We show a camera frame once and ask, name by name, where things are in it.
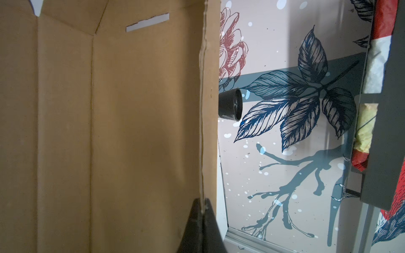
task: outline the branch illustration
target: branch illustration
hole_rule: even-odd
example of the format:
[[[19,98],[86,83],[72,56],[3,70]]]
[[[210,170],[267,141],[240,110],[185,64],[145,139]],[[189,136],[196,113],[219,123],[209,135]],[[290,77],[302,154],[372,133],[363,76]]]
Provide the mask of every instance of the branch illustration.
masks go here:
[[[329,83],[327,83],[327,84],[325,84],[325,85],[321,84],[321,85],[322,85],[321,87],[317,88],[315,91],[313,91],[313,92],[311,92],[311,93],[309,93],[309,94],[307,94],[307,95],[301,96],[300,98],[308,97],[308,96],[313,95],[313,94],[315,94],[315,93],[317,93],[317,92],[320,92],[320,91],[323,90],[323,89],[324,89],[324,90],[327,90],[327,88],[328,88],[329,86],[331,86],[332,84],[334,84],[335,82],[337,82],[340,78],[342,78],[345,74],[347,74],[352,68],[354,68],[358,63],[359,63],[359,61],[355,61],[352,65],[350,65],[347,69],[345,69],[342,73],[340,73],[340,74],[339,74],[337,77],[335,77],[332,81],[330,81]]]
[[[256,148],[260,152],[262,146],[260,144],[257,144]],[[331,166],[329,165],[329,163],[336,158],[342,157],[342,152],[343,152],[343,145],[340,145],[334,149],[317,151],[312,156],[308,156],[303,159],[294,160],[294,161],[291,161],[291,160],[288,161],[288,160],[279,158],[279,157],[275,156],[274,154],[265,152],[264,153],[265,156],[277,161],[277,163],[271,163],[266,166],[262,166],[260,168],[260,170],[262,170],[264,168],[269,168],[276,164],[297,166],[303,162],[308,162],[308,161],[311,161],[311,162],[309,164],[307,164],[306,166],[304,166],[302,169],[300,169],[295,174],[295,176],[292,178],[292,180],[288,184],[281,186],[278,191],[258,192],[258,193],[255,193],[255,194],[249,196],[248,197],[249,199],[252,199],[256,196],[260,196],[262,199],[272,196],[272,197],[274,197],[274,199],[272,200],[271,206],[269,207],[265,216],[262,219],[257,220],[256,224],[254,224],[254,225],[242,227],[241,230],[244,232],[251,231],[251,234],[253,236],[266,240],[267,227],[277,217],[280,207],[283,207],[282,208],[282,213],[283,213],[282,221],[284,223],[285,228],[290,229],[290,230],[294,228],[294,229],[298,230],[299,232],[303,233],[307,237],[311,237],[311,238],[315,237],[314,234],[305,232],[302,229],[298,228],[292,221],[292,218],[289,213],[290,198],[291,198],[292,194],[294,193],[294,191],[297,189],[297,187],[312,172],[315,172],[315,177],[317,178],[317,181],[318,181],[318,187],[314,191],[314,195],[320,196],[322,194],[322,191],[325,189],[324,183],[322,182],[322,180],[319,176],[320,171],[330,169]],[[334,195],[334,197],[332,196],[332,198],[333,198],[332,201],[336,202],[336,204],[333,203],[333,205],[336,207],[340,204],[340,202],[338,202],[334,199],[341,198],[342,188],[340,188],[340,190],[338,188],[336,188],[336,190],[334,189],[333,195]],[[333,219],[333,221],[330,220],[330,222],[332,223],[332,228],[333,228],[336,214],[333,217],[332,216],[333,215],[331,213],[331,218]],[[333,233],[333,229],[332,230],[330,229],[328,237],[332,238],[332,233]]]

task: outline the cardboard edge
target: cardboard edge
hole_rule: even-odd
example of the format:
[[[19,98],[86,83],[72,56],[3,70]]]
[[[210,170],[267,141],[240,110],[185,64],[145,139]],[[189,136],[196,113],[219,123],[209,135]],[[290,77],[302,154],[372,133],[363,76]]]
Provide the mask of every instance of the cardboard edge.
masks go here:
[[[220,1],[205,0],[200,51],[200,193],[216,210]]]

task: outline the yellow fabric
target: yellow fabric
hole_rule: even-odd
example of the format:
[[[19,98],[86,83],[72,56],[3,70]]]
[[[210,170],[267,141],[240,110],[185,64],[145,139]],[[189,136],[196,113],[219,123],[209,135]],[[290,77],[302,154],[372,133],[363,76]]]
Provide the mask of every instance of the yellow fabric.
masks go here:
[[[360,104],[354,149],[369,153],[378,104]]]

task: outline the black object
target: black object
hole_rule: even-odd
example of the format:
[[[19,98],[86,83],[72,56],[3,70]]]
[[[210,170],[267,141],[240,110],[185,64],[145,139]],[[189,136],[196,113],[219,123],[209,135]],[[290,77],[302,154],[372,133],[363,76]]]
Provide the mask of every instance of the black object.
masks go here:
[[[200,199],[194,199],[177,253],[227,253],[209,199],[204,215]]]
[[[223,119],[239,121],[242,117],[242,92],[240,89],[231,89],[221,92],[218,98],[218,115]]]

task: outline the white fabric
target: white fabric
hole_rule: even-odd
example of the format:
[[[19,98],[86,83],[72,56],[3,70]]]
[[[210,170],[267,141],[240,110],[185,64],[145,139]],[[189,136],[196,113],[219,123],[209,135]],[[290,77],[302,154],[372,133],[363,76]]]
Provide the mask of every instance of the white fabric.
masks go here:
[[[367,54],[366,75],[363,93],[381,93],[384,79],[384,67],[390,52],[391,36],[370,41]]]

